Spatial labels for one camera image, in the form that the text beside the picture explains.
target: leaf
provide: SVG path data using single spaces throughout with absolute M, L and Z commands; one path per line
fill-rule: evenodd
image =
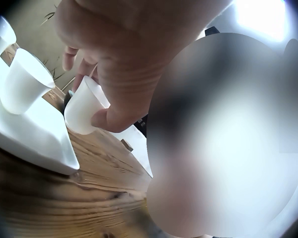
M 50 15 L 54 15 L 55 14 L 55 12 L 50 12 L 49 14 L 47 14 L 44 18 L 46 18 L 46 17 L 48 17 L 48 16 L 50 16 Z
M 60 78 L 63 74 L 65 74 L 65 73 L 62 73 L 60 76 L 56 77 L 56 78 L 54 79 L 54 81 L 56 81 L 58 78 Z
M 46 23 L 46 22 L 47 22 L 47 20 L 48 20 L 48 19 L 46 19 L 44 22 L 42 22 L 42 24 L 41 24 L 40 26 L 42 26 L 44 23 Z

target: skin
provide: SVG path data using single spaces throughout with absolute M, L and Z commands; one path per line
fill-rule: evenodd
M 230 2 L 62 0 L 54 19 L 67 45 L 64 70 L 72 69 L 78 50 L 84 54 L 73 91 L 89 75 L 111 104 L 91 124 L 121 132 L 144 117 L 164 67 Z

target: paper cup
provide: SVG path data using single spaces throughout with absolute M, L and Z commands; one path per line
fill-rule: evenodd
M 100 109 L 110 106 L 101 86 L 89 76 L 84 76 L 77 91 L 65 107 L 66 126 L 74 133 L 87 135 L 96 130 L 91 118 Z
M 19 115 L 54 87 L 53 77 L 47 68 L 31 53 L 17 49 L 0 99 L 8 112 Z
M 7 22 L 7 20 L 0 16 L 0 55 L 10 45 L 16 42 L 15 33 Z

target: wood grain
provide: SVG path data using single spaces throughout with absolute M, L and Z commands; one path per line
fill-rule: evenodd
M 58 108 L 55 88 L 44 96 Z M 63 176 L 0 149 L 1 225 L 13 237 L 165 237 L 146 210 L 151 180 L 134 156 L 98 129 L 69 132 L 80 170 Z

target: white plate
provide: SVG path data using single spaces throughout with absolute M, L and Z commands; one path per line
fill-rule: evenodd
M 0 58 L 0 89 L 8 70 Z M 61 174 L 70 175 L 79 169 L 63 115 L 43 98 L 22 115 L 8 113 L 0 101 L 0 147 Z

